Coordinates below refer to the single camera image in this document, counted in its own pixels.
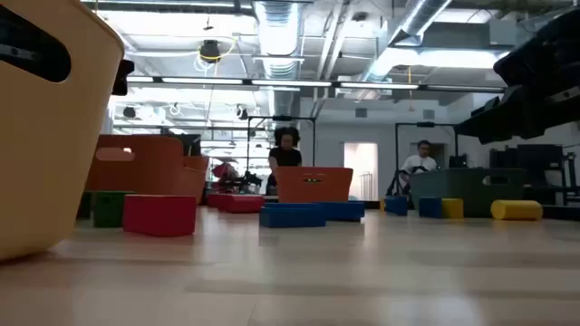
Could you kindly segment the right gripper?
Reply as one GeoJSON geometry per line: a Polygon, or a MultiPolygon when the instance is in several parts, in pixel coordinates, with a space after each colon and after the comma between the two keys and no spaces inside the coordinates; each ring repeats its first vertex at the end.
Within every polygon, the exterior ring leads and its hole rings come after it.
{"type": "Polygon", "coordinates": [[[481,144],[509,137],[535,138],[547,129],[579,121],[579,86],[543,96],[526,86],[509,88],[502,100],[494,97],[454,126],[458,135],[474,137],[481,144]]]}

